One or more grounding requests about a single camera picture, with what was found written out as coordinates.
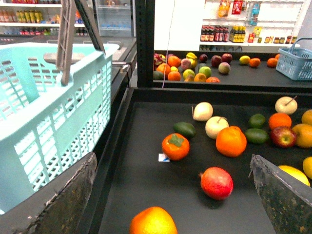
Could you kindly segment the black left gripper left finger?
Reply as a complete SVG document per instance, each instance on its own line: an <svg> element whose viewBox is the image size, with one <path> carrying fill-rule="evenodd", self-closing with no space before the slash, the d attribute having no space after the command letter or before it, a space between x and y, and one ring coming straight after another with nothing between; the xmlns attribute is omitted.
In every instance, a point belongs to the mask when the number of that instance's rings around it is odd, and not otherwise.
<svg viewBox="0 0 312 234"><path fill-rule="evenodd" d="M97 157L88 153L0 217L2 234L75 234L91 195Z"/></svg>

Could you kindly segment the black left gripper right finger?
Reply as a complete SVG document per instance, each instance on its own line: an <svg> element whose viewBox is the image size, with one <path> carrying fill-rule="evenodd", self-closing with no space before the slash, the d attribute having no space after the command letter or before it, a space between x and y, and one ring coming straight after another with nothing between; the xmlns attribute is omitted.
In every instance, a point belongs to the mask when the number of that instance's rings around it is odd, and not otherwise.
<svg viewBox="0 0 312 234"><path fill-rule="evenodd" d="M264 157L252 155L250 174L277 234L312 232L312 189Z"/></svg>

